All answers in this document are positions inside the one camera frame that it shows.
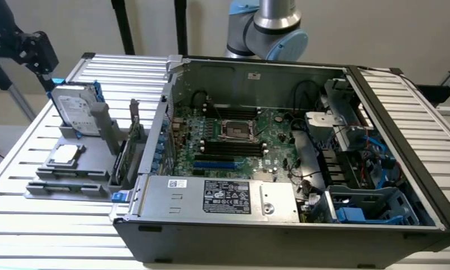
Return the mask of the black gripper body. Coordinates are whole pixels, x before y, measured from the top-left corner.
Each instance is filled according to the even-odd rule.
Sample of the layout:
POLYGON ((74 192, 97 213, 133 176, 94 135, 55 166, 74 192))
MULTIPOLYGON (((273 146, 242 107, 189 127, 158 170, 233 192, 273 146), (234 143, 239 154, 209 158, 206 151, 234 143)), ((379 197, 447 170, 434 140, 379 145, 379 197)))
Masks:
POLYGON ((21 49, 22 31, 17 26, 0 26, 0 58, 15 59, 21 49))

